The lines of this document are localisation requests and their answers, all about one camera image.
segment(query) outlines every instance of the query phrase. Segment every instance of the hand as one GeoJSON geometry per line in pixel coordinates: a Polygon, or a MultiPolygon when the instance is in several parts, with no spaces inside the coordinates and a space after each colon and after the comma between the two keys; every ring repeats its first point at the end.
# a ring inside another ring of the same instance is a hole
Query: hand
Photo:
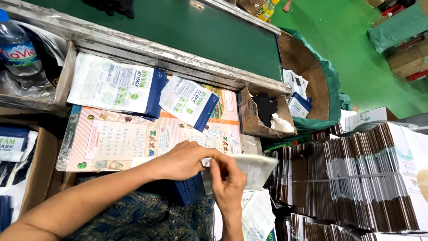
{"type": "Polygon", "coordinates": [[[197,142],[184,141],[178,143],[173,149],[160,157],[156,157],[143,165],[142,168],[151,166],[154,180],[186,180],[196,176],[205,169],[201,159],[213,157],[220,152],[214,148],[205,148],[197,142]]]}
{"type": "Polygon", "coordinates": [[[210,160],[210,169],[214,198],[223,219],[238,219],[241,223],[242,193],[247,177],[238,168],[235,159],[224,154],[215,155],[210,160]]]}

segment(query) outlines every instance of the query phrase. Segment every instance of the green conveyor belt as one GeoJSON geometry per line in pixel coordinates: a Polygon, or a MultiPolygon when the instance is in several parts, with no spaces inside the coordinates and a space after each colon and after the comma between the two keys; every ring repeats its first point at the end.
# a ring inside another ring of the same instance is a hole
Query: green conveyor belt
{"type": "Polygon", "coordinates": [[[118,13],[108,16],[80,0],[26,1],[277,81],[282,79],[272,32],[195,0],[136,0],[134,19],[118,13]]]}

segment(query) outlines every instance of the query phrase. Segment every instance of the plaid fabric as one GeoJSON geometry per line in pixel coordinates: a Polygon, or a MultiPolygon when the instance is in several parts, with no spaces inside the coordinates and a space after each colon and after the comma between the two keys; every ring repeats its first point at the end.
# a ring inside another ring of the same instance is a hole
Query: plaid fabric
{"type": "MultiPolygon", "coordinates": [[[[79,178],[79,182],[94,178],[79,178]]],[[[133,191],[64,240],[208,241],[212,232],[214,197],[207,195],[188,208],[169,204],[162,196],[133,191]]]]}

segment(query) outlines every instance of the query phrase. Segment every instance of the yellow bottle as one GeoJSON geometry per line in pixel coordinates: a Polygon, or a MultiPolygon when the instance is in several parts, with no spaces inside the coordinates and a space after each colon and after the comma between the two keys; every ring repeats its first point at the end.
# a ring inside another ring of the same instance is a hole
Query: yellow bottle
{"type": "Polygon", "coordinates": [[[279,0],[267,0],[267,2],[263,4],[260,11],[256,14],[256,17],[266,22],[273,15],[275,5],[278,2],[279,0]]]}

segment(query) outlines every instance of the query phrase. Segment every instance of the green floor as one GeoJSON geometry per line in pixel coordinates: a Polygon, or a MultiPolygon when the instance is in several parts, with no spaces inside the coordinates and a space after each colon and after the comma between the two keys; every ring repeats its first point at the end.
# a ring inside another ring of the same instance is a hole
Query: green floor
{"type": "Polygon", "coordinates": [[[398,118],[428,112],[428,82],[395,76],[370,44],[366,31],[380,18],[364,0],[295,0],[291,12],[280,0],[272,23],[300,31],[339,72],[340,90],[359,112],[386,106],[398,118]]]}

